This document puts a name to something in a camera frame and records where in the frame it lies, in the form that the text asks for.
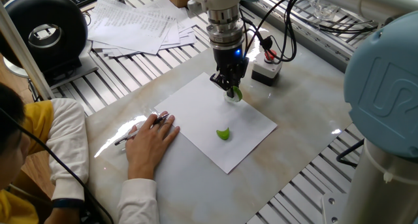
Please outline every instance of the white sleeve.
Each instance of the white sleeve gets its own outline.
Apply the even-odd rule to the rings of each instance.
[[[46,145],[83,182],[88,179],[89,151],[83,107],[73,99],[52,99],[54,120]],[[84,200],[83,187],[50,157],[51,181],[56,185],[52,200]]]
[[[153,180],[125,181],[118,204],[119,224],[159,224],[156,191]]]

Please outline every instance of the cable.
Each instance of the cable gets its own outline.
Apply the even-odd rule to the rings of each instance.
[[[345,165],[350,165],[352,167],[357,167],[357,164],[352,163],[350,161],[345,161],[343,160],[343,158],[348,155],[349,153],[353,152],[354,150],[356,150],[357,148],[361,147],[364,144],[364,139],[359,141],[358,143],[354,144],[354,146],[346,149],[345,151],[343,151],[340,155],[337,156],[337,161],[340,163],[343,163]]]
[[[241,8],[240,8],[240,13],[241,13],[241,18],[244,21],[244,13],[242,12]],[[248,35],[247,35],[247,25],[246,25],[245,22],[244,22],[244,32],[246,34],[246,48],[247,48],[247,46],[248,46]]]
[[[363,29],[352,29],[352,30],[348,30],[348,29],[338,29],[338,28],[333,28],[333,27],[328,27],[325,25],[321,25],[312,21],[309,21],[305,18],[302,18],[296,14],[294,14],[293,16],[297,17],[298,19],[302,20],[305,23],[308,23],[318,29],[320,29],[321,31],[325,31],[325,32],[330,32],[330,33],[340,33],[340,34],[359,34],[359,33],[365,33],[365,32],[369,32],[369,31],[373,31],[375,29],[377,29],[377,26],[374,27],[366,27]]]
[[[284,23],[285,23],[285,30],[283,32],[284,38],[283,38],[283,47],[281,48],[281,56],[278,57],[270,49],[265,50],[270,55],[272,55],[274,58],[278,59],[279,63],[280,62],[290,62],[290,61],[294,60],[294,58],[296,57],[297,43],[296,43],[296,36],[295,36],[294,31],[293,31],[292,22],[291,22],[291,13],[292,13],[292,8],[297,1],[298,0],[289,0],[289,3],[287,4],[287,8],[286,8],[286,11],[285,11],[285,14],[284,14],[284,17],[283,17],[283,20],[284,20]],[[288,34],[289,34],[290,39],[291,39],[292,56],[290,58],[284,58],[285,57],[284,52],[286,50]]]
[[[21,130],[23,133],[25,133],[27,136],[32,138],[35,142],[37,142],[39,145],[41,145],[71,176],[73,176],[77,182],[84,188],[84,191],[88,194],[88,196],[92,199],[92,201],[106,214],[106,216],[109,218],[111,224],[114,224],[112,217],[107,212],[107,210],[100,204],[99,201],[91,194],[90,190],[87,188],[87,186],[84,184],[84,182],[73,172],[69,167],[63,163],[58,156],[52,152],[52,150],[45,145],[39,138],[37,138],[35,135],[31,134],[29,131],[24,129],[18,122],[16,122],[13,118],[11,118],[2,108],[0,108],[0,111],[17,127],[19,130]]]
[[[284,1],[286,1],[286,0],[281,0],[281,1],[279,1],[279,2],[277,2],[267,13],[266,13],[266,15],[264,16],[264,18],[261,20],[261,22],[260,22],[260,24],[259,24],[259,26],[257,27],[257,29],[255,30],[255,32],[257,33],[259,30],[260,30],[260,28],[261,28],[261,26],[262,26],[262,24],[265,22],[265,20],[267,19],[267,17],[268,17],[268,15],[270,15],[270,13],[272,13],[273,12],[273,10],[274,9],[276,9],[277,8],[277,6],[279,6],[282,2],[284,2]],[[255,38],[255,36],[253,36],[252,38],[251,38],[251,40],[249,41],[249,44],[248,44],[248,46],[246,47],[246,51],[245,51],[245,53],[244,53],[244,57],[246,57],[247,56],[247,53],[248,53],[248,50],[249,50],[249,48],[250,48],[250,46],[251,46],[251,44],[253,43],[253,41],[254,41],[254,38]]]
[[[87,12],[83,12],[83,15],[87,15],[89,17],[89,24],[87,24],[87,26],[89,26],[90,23],[91,23],[91,16],[90,16],[90,14],[88,14]]]

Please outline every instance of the glass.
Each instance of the glass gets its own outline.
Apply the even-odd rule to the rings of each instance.
[[[315,8],[314,16],[323,21],[332,21],[339,7],[324,0],[310,0],[311,6]]]

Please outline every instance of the sheet of paper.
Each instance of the sheet of paper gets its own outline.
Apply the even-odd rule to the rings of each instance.
[[[195,34],[194,33],[189,33],[189,34],[187,34],[186,37],[181,37],[180,38],[180,43],[179,44],[161,45],[161,47],[159,49],[163,50],[163,49],[166,49],[166,48],[180,47],[180,46],[184,46],[184,45],[188,45],[188,44],[194,44],[195,42],[197,42]]]
[[[203,73],[155,109],[176,116],[174,126],[228,174],[277,125],[245,101],[228,103],[223,94]],[[228,127],[229,139],[220,139],[216,130]]]
[[[180,34],[178,33],[178,27],[176,25],[172,25],[167,36],[165,37],[162,45],[166,44],[179,44],[180,43]]]
[[[101,49],[106,48],[106,49],[108,49],[108,48],[118,48],[118,47],[113,46],[113,45],[109,45],[109,44],[105,44],[105,43],[102,43],[102,42],[94,41],[92,48],[101,48]]]
[[[193,28],[185,29],[184,31],[182,31],[182,32],[179,33],[179,36],[180,37],[186,37],[186,36],[189,35],[189,33],[193,33],[193,32],[195,32],[193,30]]]
[[[141,8],[163,8],[165,12],[168,12],[171,16],[176,18],[179,32],[196,25],[196,23],[187,15],[187,10],[185,8],[176,7],[170,0],[156,0]]]
[[[108,54],[108,56],[110,56],[110,57],[120,57],[120,56],[123,56],[123,54],[117,48],[112,48],[111,51],[112,51],[112,53],[111,54]]]
[[[132,8],[115,0],[98,0],[91,16],[89,40],[156,54],[176,18],[163,10]]]

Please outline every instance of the green leaf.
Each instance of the green leaf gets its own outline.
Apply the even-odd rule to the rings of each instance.
[[[236,93],[238,95],[238,98],[241,101],[242,100],[242,92],[241,92],[241,90],[238,87],[236,87],[236,86],[233,86],[233,90],[234,90],[234,93]]]
[[[216,131],[217,136],[222,139],[222,140],[228,140],[229,138],[229,128],[227,128],[227,130],[225,131]]]

